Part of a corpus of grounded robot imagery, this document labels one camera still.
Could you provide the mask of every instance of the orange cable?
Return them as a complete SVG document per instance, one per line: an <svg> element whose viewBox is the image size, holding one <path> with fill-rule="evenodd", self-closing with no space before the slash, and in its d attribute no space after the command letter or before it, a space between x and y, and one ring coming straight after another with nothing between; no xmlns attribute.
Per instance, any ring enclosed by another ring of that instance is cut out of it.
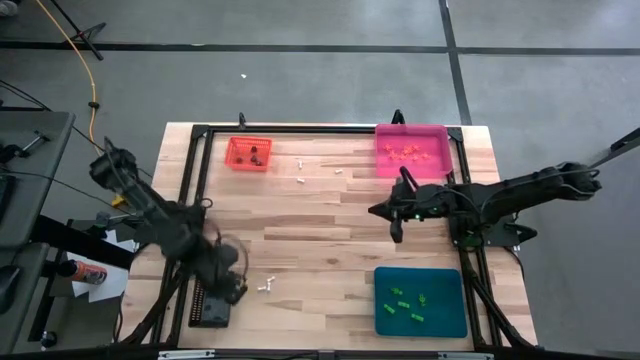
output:
<svg viewBox="0 0 640 360"><path fill-rule="evenodd" d="M47 10L47 8L44 5L42 5L40 0L36 0L36 2L38 3L38 5L40 5L42 10L47 14L49 19L51 19L51 21L58 28L58 30L60 30L60 33L62 33L64 38L67 39L67 42L69 43L69 45L71 45L73 50L76 52L76 54L80 58L80 61L82 61L82 65L84 65L84 68L87 70L87 74L89 75L89 81L91 82L91 101L95 103L96 102L96 84L93 81L93 74L91 73L91 69L89 69L89 65L87 65L87 62L84 60L84 57L82 56L80 51L78 51L78 48L76 47L76 45L73 43L73 41L71 41L69 36L67 36L67 34L64 32L64 30L62 29L60 24L58 24L58 22L53 17L53 15L51 15L49 10ZM89 138L94 143L95 143L95 141L93 140L93 124L95 123L95 120L96 120L96 108L92 107L91 108L91 122L89 122ZM96 145L94 145L93 147L96 149L96 152L98 153L98 156L100 156L101 155L100 149Z"/></svg>

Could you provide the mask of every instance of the wooden tabletop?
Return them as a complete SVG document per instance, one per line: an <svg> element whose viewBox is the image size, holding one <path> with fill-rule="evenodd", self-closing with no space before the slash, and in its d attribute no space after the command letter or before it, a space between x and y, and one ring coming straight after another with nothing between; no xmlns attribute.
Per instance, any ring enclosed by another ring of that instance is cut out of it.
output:
<svg viewBox="0 0 640 360"><path fill-rule="evenodd" d="M169 123L153 187L176 200L193 123ZM473 182L499 181L489 130L462 127ZM262 134L273 139L266 173L225 167L230 136L216 134L205 197L214 206L223 233L239 237L249 250L249 291L231 309L227 329L189 328L193 280L180 335L182 348L471 350L464 339L404 338L376 335L373 322L373 270L378 266L460 269L445 219L409 222L404 242L394 244L389 223L367 213L385 200L392 179L375 176L373 135ZM452 149L458 181L458 162ZM189 199L199 169L196 156ZM303 168L298 169L298 159ZM304 178L305 183L296 182ZM443 182L422 179L420 183ZM529 304L518 264L504 249L488 248L494 297L519 332L536 343ZM159 248L149 246L132 265L123 301L122 337L142 320L158 296L164 268ZM256 290L275 276L271 293ZM483 335L487 317L476 299ZM165 317L170 328L173 304Z"/></svg>

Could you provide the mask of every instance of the teal tray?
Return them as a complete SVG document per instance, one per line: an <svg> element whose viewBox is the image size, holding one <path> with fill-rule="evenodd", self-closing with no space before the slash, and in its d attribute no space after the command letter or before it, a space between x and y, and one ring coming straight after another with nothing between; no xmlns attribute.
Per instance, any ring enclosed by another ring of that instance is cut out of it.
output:
<svg viewBox="0 0 640 360"><path fill-rule="evenodd" d="M378 267L373 273L376 333L383 336L464 338L467 320L460 273L455 269ZM395 295L391 289L402 290ZM426 298L426 306L418 300ZM398 306L398 301L410 308ZM390 314L384 305L395 310ZM424 318L419 322L411 314Z"/></svg>

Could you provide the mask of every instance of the gray floor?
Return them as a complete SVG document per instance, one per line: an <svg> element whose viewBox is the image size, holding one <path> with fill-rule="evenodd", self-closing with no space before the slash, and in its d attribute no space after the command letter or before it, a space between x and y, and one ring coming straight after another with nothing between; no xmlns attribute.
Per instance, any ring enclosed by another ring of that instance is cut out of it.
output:
<svg viewBox="0 0 640 360"><path fill-rule="evenodd" d="M437 0L60 3L81 26L107 21L101 41L445 45ZM450 0L449 7L458 46L640 46L634 36L640 30L640 5L633 0ZM0 20L1 38L60 40L37 4L28 1L21 10L19 17ZM108 135L150 171L168 121L235 121L242 111L249 121L380 123L401 108L411 123L460 123L444 54L103 54L102 62L85 55L102 104L96 137ZM56 110L76 113L76 126L86 131L90 87L75 54L0 50L0 59L0 79ZM503 177L565 160L592 159L640 124L640 57L465 55L460 62L473 124L490 127ZM8 104L24 105L5 93L0 96ZM57 177L110 200L111 194L87 176L94 155L73 135ZM98 210L105 208L60 186L53 187L45 204L45 213L62 221L90 218ZM524 223L535 219L535 214L523 214ZM597 251L589 245L580 251ZM588 294L567 293L564 285L571 279L559 272L571 264L579 266L580 256L550 256L548 249L548 244L534 240L522 251L540 344L564 351L619 350L601 338L606 334L594 337L584 329L590 318L623 309L603 307L596 314L573 306ZM630 288L617 296L638 295ZM74 300L58 306L50 327L60 332L60 347L109 341L114 311L105 311L102 321L92 321L95 330L90 330L83 318L100 311L100 305ZM78 329L81 338L71 335ZM638 345L633 348L635 335L628 335L630 347L625 351L640 351Z"/></svg>

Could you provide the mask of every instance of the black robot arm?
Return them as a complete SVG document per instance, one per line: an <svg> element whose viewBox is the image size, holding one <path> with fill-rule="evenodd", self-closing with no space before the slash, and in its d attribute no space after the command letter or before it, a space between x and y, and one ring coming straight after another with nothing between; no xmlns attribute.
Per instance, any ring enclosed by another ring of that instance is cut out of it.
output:
<svg viewBox="0 0 640 360"><path fill-rule="evenodd" d="M395 242L402 241L402 222L410 219L455 217L459 232L479 234L505 216L554 199L590 199L601 188L594 179L597 174L567 162L491 185L419 186L402 167L389 199L370 207L369 213L391 222Z"/></svg>
<svg viewBox="0 0 640 360"><path fill-rule="evenodd" d="M157 315L179 285L195 273L204 288L229 304L236 304L247 291L245 274L230 270L238 261L236 248L217 239L210 242L202 233L206 208L202 204L186 206L166 201L138 177L135 157L124 149L114 148L105 138L104 154L91 163L91 178L105 189L121 195L141 218L134 239L140 243L157 244L167 259L179 263L144 320L125 343L140 343Z"/></svg>

